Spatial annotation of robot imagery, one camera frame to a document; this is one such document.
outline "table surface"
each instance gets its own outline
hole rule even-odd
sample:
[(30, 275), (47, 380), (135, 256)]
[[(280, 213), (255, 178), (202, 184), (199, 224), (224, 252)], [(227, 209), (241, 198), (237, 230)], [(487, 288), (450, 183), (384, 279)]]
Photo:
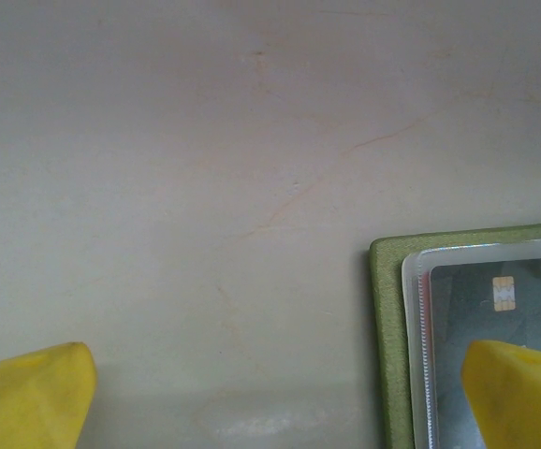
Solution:
[(530, 0), (0, 1), (0, 359), (79, 448), (382, 447), (366, 250), (541, 222)]

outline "credit card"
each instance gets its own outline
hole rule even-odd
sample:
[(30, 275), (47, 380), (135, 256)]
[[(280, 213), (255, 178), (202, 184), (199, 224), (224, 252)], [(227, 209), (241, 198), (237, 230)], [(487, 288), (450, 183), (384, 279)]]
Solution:
[(429, 278), (439, 447), (483, 449), (461, 386), (466, 348), (499, 340), (541, 351), (541, 259), (441, 266)]

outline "gold chip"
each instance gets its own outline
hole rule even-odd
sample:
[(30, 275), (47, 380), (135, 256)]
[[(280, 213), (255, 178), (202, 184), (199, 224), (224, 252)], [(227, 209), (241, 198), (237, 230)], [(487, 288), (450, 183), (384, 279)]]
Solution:
[(516, 309), (514, 278), (512, 276), (493, 278), (493, 308), (495, 311), (513, 311)]

